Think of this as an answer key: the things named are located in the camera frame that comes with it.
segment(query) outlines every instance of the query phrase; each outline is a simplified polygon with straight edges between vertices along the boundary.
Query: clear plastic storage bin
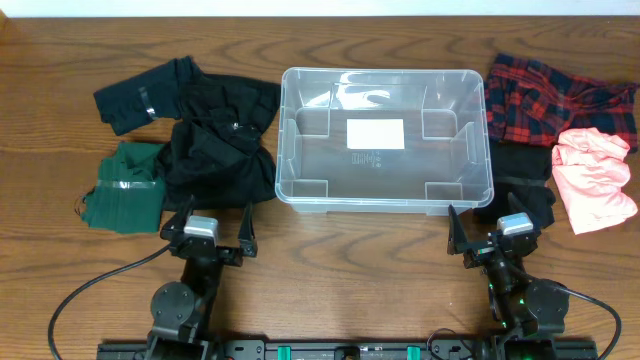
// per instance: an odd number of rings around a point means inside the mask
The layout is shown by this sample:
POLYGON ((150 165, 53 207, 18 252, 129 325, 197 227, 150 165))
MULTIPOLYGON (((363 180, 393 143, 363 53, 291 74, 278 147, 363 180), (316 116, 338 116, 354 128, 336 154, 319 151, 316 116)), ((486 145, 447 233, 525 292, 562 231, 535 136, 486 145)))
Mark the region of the clear plastic storage bin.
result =
POLYGON ((278 136, 276 194, 296 211, 447 215, 493 198, 472 70, 291 68, 278 136))

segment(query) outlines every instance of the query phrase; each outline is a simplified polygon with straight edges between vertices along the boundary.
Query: black garment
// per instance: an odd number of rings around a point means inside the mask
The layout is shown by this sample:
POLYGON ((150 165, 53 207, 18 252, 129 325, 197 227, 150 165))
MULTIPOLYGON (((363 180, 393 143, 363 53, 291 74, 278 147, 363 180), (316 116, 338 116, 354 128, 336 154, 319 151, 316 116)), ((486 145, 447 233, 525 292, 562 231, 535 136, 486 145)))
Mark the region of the black garment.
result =
POLYGON ((532 221, 543 228, 553 224, 551 205, 556 197, 545 186, 551 177, 551 148, 494 141, 489 145, 495 196, 474 214, 483 223, 495 224, 498 218, 511 215, 507 196, 513 193, 535 216, 532 221))
POLYGON ((273 199, 275 165, 260 136, 279 106, 278 84, 203 74, 185 84, 183 121, 156 159, 166 183, 165 210, 177 210, 191 194, 196 209, 273 199))
POLYGON ((158 117, 180 119, 178 94, 181 86, 202 71, 187 56, 173 59, 131 79, 93 94, 102 122, 123 135, 158 117))

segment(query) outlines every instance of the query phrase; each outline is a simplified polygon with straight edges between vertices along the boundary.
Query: wrinkled fabric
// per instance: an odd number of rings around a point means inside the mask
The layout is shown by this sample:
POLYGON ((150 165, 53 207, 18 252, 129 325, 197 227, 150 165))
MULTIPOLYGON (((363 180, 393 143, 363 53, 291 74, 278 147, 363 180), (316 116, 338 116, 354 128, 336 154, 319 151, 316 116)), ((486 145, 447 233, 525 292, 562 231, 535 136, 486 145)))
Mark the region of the wrinkled fabric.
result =
POLYGON ((180 119, 181 87, 200 68, 191 57, 173 59, 140 75, 98 90, 93 94, 102 122, 116 135, 124 135, 156 118, 180 119))
POLYGON ((610 84, 500 54, 485 85, 489 137, 551 147, 567 129, 595 127, 636 152, 637 89, 636 83, 610 84))
POLYGON ((162 145, 120 143, 100 163, 95 188, 84 197, 82 221, 120 234, 158 231, 164 183, 154 168, 162 145))
POLYGON ((260 146, 280 107, 280 85, 199 75, 180 93, 183 121, 156 159, 164 209, 195 196, 195 209, 244 208, 275 197, 275 164, 260 146))
POLYGON ((489 205, 474 209, 479 222, 495 224, 498 218, 511 215, 508 195, 513 193, 538 226, 553 224, 551 206, 556 197, 546 187, 551 177, 551 149, 495 141, 489 142, 489 149, 495 195, 489 205))
POLYGON ((552 153, 553 178, 576 234, 620 224, 638 212, 621 189, 631 178, 623 162, 629 149, 619 136, 596 128, 560 134, 552 153))

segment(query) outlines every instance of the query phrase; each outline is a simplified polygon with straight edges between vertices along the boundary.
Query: green connector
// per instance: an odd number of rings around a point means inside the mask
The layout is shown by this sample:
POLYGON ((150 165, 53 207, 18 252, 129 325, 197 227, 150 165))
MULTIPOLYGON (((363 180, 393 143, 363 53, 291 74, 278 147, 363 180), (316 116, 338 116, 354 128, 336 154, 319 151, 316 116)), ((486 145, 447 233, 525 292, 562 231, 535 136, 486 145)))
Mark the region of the green connector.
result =
POLYGON ((291 360, 291 348, 288 346, 279 346, 278 360, 291 360))
POLYGON ((418 346, 407 347, 407 360, 420 360, 420 348, 418 346))

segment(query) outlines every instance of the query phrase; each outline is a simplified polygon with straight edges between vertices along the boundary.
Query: white label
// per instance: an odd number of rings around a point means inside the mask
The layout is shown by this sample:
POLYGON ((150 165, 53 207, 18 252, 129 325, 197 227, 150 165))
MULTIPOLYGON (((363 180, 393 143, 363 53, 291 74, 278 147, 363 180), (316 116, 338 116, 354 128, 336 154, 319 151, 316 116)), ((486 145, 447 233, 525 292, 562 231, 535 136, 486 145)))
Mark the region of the white label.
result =
POLYGON ((347 119, 347 148, 404 149, 402 119, 347 119))

